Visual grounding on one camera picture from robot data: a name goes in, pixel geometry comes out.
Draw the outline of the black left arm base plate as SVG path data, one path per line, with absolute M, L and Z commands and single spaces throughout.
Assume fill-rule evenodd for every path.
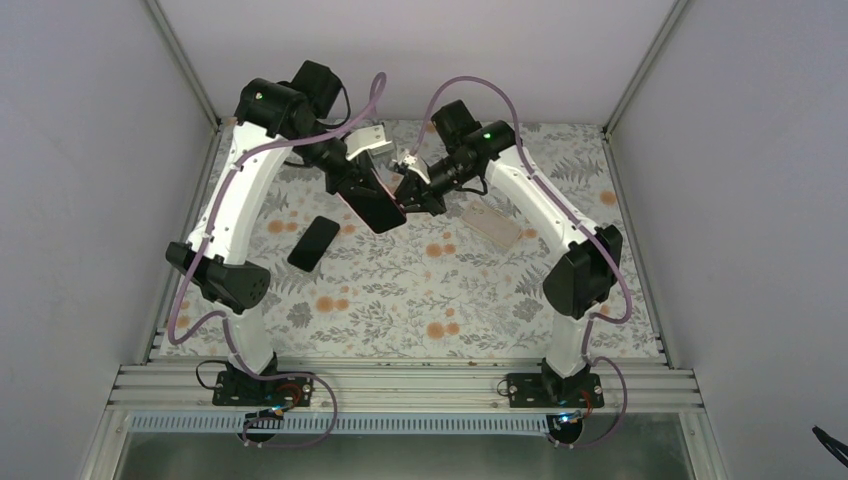
M 313 390 L 314 381 L 307 378 L 285 376 L 260 381 L 240 370 L 222 371 L 217 376 L 211 402 L 215 406 L 308 407 Z

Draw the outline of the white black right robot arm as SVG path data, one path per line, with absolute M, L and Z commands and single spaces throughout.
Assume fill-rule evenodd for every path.
M 557 257 L 542 283 L 551 307 L 563 315 L 541 363 L 541 392 L 555 407 L 565 407 L 587 390 L 591 367 L 587 353 L 587 311 L 605 302 L 619 283 L 623 235 L 600 226 L 560 193 L 531 159 L 518 131 L 499 120 L 477 121 L 465 104 L 454 101 L 431 118 L 447 152 L 428 165 L 408 150 L 391 167 L 403 179 L 395 196 L 407 213 L 445 212 L 447 193 L 480 179 L 505 194 Z

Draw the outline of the black bare phone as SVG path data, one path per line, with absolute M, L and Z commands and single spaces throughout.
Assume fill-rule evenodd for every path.
M 312 272 L 340 231 L 340 225 L 326 217 L 317 216 L 289 253 L 289 265 Z

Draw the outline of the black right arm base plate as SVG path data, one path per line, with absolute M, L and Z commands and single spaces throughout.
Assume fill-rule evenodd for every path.
M 504 378 L 505 394 L 514 409 L 601 408 L 605 406 L 600 377 L 596 374 L 562 380 L 541 373 L 510 373 Z

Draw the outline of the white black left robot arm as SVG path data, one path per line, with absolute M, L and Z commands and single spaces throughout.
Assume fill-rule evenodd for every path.
M 327 127 L 323 120 L 344 89 L 327 66 L 306 61 L 290 81 L 250 81 L 239 96 L 234 147 L 212 196 L 188 238 L 166 249 L 167 261 L 182 276 L 168 315 L 168 342 L 181 345 L 207 322 L 220 320 L 228 372 L 252 404 L 270 402 L 277 382 L 288 377 L 277 369 L 259 307 L 270 273 L 248 261 L 247 253 L 262 203 L 289 155 L 321 171 L 328 192 L 340 195 L 360 218 L 388 226 L 404 220 L 368 152 L 350 151 L 343 140 L 375 111 L 386 84 L 386 73 L 377 73 L 360 112 Z

